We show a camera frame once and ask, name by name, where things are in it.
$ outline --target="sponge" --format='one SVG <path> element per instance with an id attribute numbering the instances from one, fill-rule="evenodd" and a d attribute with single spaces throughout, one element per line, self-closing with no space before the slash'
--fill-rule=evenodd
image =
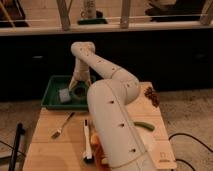
<path id="1" fill-rule="evenodd" d="M 60 99 L 61 103 L 67 103 L 67 102 L 71 101 L 71 96 L 70 96 L 68 88 L 59 90 L 59 99 Z"/>

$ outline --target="floor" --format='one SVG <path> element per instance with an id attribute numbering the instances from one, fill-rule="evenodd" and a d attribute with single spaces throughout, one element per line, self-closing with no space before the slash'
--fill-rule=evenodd
<path id="1" fill-rule="evenodd" d="M 160 109 L 168 134 L 183 132 L 194 135 L 213 149 L 213 89 L 158 92 Z M 16 124 L 22 122 L 26 129 L 20 150 L 26 153 L 40 111 L 40 101 L 0 103 L 0 140 L 13 144 Z M 212 171 L 213 156 L 191 138 L 177 136 L 171 140 L 176 158 L 190 162 L 197 171 Z M 0 154 L 10 149 L 0 144 Z M 22 162 L 16 170 L 21 170 Z M 1 165 L 6 171 L 8 165 Z M 177 171 L 189 171 L 178 162 Z"/>

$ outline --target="screw hole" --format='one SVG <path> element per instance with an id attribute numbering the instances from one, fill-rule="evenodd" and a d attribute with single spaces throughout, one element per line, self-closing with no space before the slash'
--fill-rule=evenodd
<path id="1" fill-rule="evenodd" d="M 124 123 L 121 123 L 118 126 L 123 128 L 124 127 Z"/>
<path id="2" fill-rule="evenodd" d="M 133 149 L 130 150 L 130 152 L 135 153 L 135 152 L 136 152 L 136 149 L 133 148 Z"/>

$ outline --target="green tray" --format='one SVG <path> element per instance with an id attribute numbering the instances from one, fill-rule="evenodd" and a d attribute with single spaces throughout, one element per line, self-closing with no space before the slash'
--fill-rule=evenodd
<path id="1" fill-rule="evenodd" d="M 72 109 L 72 110 L 88 110 L 86 94 L 85 97 L 81 99 L 76 98 L 76 95 L 70 92 L 71 101 L 65 104 L 62 104 L 59 100 L 59 90 L 68 88 L 71 80 L 71 76 L 66 75 L 54 75 L 50 78 L 44 96 L 42 98 L 41 106 L 47 108 L 48 110 L 60 110 L 60 109 Z M 79 82 L 78 87 L 82 87 L 87 92 L 88 86 L 84 82 Z"/>

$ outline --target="wooden table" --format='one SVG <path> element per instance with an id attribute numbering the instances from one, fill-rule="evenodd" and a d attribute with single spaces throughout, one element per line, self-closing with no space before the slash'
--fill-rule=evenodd
<path id="1" fill-rule="evenodd" d="M 150 82 L 141 84 L 140 96 L 127 106 L 132 120 L 144 121 L 155 126 L 153 132 L 137 127 L 157 169 L 176 168 L 174 154 L 159 107 L 154 107 L 144 96 Z M 51 135 L 61 126 L 71 111 L 47 110 L 42 108 L 32 142 L 27 153 L 24 171 L 95 171 L 95 165 L 82 161 L 85 150 L 83 120 L 89 119 L 87 112 L 77 112 L 65 126 L 61 136 L 55 140 Z"/>

